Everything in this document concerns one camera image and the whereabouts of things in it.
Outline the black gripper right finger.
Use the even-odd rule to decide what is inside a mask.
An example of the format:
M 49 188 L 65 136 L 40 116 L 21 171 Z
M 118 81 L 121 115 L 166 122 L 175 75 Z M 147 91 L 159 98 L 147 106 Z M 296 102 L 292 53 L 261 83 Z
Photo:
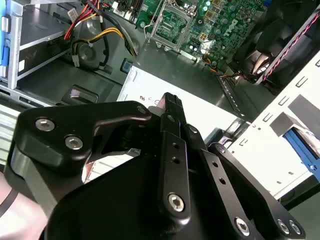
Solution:
M 304 240 L 298 221 L 220 143 L 206 147 L 199 131 L 186 122 L 182 101 L 177 117 L 196 166 L 217 203 L 220 240 Z

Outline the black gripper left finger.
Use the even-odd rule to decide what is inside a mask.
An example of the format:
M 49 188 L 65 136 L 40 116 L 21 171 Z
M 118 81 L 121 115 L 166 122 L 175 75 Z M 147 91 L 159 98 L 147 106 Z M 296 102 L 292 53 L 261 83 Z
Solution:
M 155 114 L 136 101 L 32 108 L 17 119 L 8 163 L 51 217 L 72 191 L 145 155 L 186 153 L 177 96 Z

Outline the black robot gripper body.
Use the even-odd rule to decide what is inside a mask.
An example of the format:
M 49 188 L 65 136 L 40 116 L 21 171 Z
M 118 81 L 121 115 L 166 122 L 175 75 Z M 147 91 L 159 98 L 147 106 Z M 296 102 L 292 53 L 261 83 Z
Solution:
M 188 173 L 185 152 L 141 155 L 55 207 L 47 240 L 238 240 L 222 199 Z

